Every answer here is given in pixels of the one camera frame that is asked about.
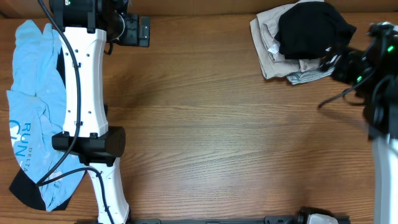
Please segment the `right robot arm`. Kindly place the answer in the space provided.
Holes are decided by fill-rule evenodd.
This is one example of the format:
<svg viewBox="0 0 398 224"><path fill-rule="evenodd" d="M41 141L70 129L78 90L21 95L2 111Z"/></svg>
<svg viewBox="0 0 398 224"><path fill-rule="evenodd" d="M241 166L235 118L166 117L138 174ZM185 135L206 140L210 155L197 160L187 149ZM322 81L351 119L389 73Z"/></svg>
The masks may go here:
<svg viewBox="0 0 398 224"><path fill-rule="evenodd" d="M349 89L319 104L323 107L354 91L362 98L372 142L375 171L374 222L397 223L397 26L372 23L365 51L345 45L325 50L319 69Z"/></svg>

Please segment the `black t-shirt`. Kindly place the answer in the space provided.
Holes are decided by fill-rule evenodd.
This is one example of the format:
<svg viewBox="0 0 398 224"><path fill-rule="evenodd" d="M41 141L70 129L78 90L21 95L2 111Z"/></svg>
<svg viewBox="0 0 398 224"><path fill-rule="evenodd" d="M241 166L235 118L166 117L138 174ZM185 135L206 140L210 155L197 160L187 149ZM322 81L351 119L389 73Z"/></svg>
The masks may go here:
<svg viewBox="0 0 398 224"><path fill-rule="evenodd" d="M281 15L275 40L286 59L316 59L326 48L348 45L356 27L327 2L302 2Z"/></svg>

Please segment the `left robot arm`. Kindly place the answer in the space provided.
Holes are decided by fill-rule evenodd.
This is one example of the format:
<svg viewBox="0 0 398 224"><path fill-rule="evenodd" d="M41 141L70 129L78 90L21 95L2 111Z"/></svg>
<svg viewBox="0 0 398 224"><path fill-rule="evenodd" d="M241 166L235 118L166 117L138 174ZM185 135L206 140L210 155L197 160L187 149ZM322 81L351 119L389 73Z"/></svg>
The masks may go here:
<svg viewBox="0 0 398 224"><path fill-rule="evenodd" d="M60 34L64 60L66 115L55 150L77 156L89 174L98 204L96 223L132 223L123 192L120 162L126 132L110 126L103 100L106 45L148 47L150 19L128 13L128 0L52 0L43 10Z"/></svg>

